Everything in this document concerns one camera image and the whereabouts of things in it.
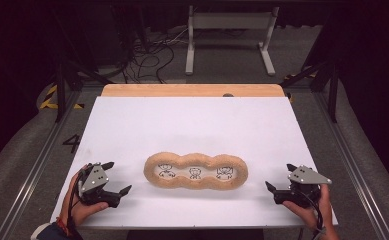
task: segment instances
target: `gray floor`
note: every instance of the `gray floor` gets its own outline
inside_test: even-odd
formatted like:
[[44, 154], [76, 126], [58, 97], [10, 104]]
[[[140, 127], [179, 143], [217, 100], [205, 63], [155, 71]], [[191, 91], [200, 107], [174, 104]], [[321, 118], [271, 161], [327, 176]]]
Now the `gray floor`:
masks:
[[[287, 27], [274, 31], [269, 48], [277, 72], [274, 77], [266, 74], [257, 49], [257, 42], [264, 36], [257, 31], [246, 31], [238, 37], [222, 31], [198, 34], [192, 76], [184, 74], [186, 44], [174, 45], [174, 59], [160, 76], [168, 83], [182, 84], [280, 83], [286, 75], [299, 72], [319, 30]], [[164, 50], [157, 56], [166, 62], [171, 53]], [[142, 71], [155, 74], [154, 68]], [[112, 80], [124, 81], [122, 75]], [[142, 80], [155, 82], [154, 78]], [[338, 123], [334, 124], [325, 112], [327, 92], [311, 93], [307, 83], [305, 79], [286, 91], [293, 95], [292, 106], [318, 170], [334, 181], [331, 196], [341, 238], [389, 239], [389, 175], [358, 124], [343, 86], [339, 87]], [[40, 94], [38, 106], [48, 89]], [[60, 124], [54, 122], [57, 110], [41, 109], [1, 152], [0, 239], [28, 239], [38, 225], [49, 221], [74, 157], [72, 147], [62, 143], [74, 134], [83, 135], [100, 92], [101, 86], [92, 81], [87, 81], [79, 93], [68, 92], [73, 103], [83, 103], [85, 108], [70, 108]], [[45, 165], [37, 168], [39, 181], [22, 188], [27, 177], [34, 175], [31, 170], [40, 159], [45, 159]], [[27, 201], [13, 205], [19, 196]], [[265, 228], [264, 237], [297, 239], [298, 232], [298, 228]], [[81, 230], [81, 234], [84, 239], [126, 239], [127, 231]], [[310, 236], [306, 233], [303, 239]]]

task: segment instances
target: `wrist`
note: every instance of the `wrist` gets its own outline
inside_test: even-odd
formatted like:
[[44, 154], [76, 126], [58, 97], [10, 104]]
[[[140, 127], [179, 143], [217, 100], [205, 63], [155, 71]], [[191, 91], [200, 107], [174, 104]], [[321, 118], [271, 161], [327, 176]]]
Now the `wrist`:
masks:
[[60, 217], [57, 217], [56, 224], [66, 234], [67, 237], [72, 236], [71, 232], [67, 228], [67, 218], [66, 218], [66, 220], [64, 220]]

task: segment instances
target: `white board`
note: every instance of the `white board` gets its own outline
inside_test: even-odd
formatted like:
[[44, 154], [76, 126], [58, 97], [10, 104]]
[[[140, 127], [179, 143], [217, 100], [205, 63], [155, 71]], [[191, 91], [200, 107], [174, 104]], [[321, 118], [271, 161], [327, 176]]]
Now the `white board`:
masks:
[[[230, 154], [249, 171], [230, 191], [161, 189], [143, 175], [155, 153]], [[51, 221], [60, 213], [71, 177], [85, 164], [115, 162], [107, 191], [132, 185], [117, 208], [84, 227], [109, 229], [263, 228], [302, 225], [276, 205], [265, 185], [287, 189], [286, 164], [316, 170], [285, 97], [98, 97]]]

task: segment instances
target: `metal stand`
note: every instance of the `metal stand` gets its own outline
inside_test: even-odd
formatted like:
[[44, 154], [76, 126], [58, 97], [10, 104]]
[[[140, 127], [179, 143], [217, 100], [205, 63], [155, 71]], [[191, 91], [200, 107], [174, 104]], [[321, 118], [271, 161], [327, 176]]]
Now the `metal stand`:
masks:
[[194, 29], [266, 29], [266, 38], [259, 42], [260, 53], [270, 76], [275, 75], [268, 53], [269, 42], [278, 16], [278, 7], [266, 13], [195, 13], [189, 8], [188, 17], [188, 52], [185, 74], [194, 73]]

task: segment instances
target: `metal bar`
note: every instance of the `metal bar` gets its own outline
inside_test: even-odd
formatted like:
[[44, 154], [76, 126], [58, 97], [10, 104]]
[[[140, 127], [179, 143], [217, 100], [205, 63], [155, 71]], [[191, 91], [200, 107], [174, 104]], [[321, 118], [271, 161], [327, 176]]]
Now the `metal bar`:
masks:
[[280, 83], [279, 85], [282, 87], [282, 88], [286, 88], [300, 80], [302, 80], [303, 78], [309, 76], [310, 74], [316, 72], [316, 71], [319, 71], [321, 70], [321, 68], [323, 68], [327, 63], [326, 62], [322, 62], [322, 63], [319, 63], [319, 64], [316, 64], [315, 66], [313, 67], [310, 67], [302, 72], [300, 72], [299, 74], [297, 74], [296, 76]]
[[[79, 92], [72, 92], [70, 94], [67, 109], [72, 109], [71, 106], [76, 103], [78, 96]], [[47, 140], [41, 150], [41, 153], [38, 155], [31, 171], [28, 174], [28, 177], [22, 185], [19, 194], [17, 195], [12, 207], [10, 208], [10, 211], [8, 212], [5, 220], [3, 221], [3, 224], [0, 227], [1, 240], [10, 238], [11, 233], [22, 216], [23, 211], [25, 210], [25, 207], [29, 202], [29, 199], [31, 198], [31, 195], [44, 171], [45, 165], [49, 159], [51, 150], [60, 133], [60, 130], [64, 126], [64, 123], [66, 122], [65, 120], [69, 116], [69, 112], [70, 111], [65, 112], [62, 121], [54, 123], [54, 126], [51, 129], [51, 132], [48, 135]]]
[[314, 93], [316, 102], [325, 116], [326, 122], [328, 123], [334, 138], [337, 141], [337, 146], [342, 154], [342, 161], [346, 170], [352, 180], [356, 192], [365, 208], [366, 213], [371, 221], [372, 226], [375, 229], [378, 239], [389, 239], [389, 228], [382, 216], [381, 211], [378, 208], [377, 203], [373, 197], [371, 190], [365, 182], [365, 179], [360, 172], [359, 167], [341, 133], [338, 125], [332, 122], [331, 116], [327, 112], [327, 104], [325, 98], [321, 93]]

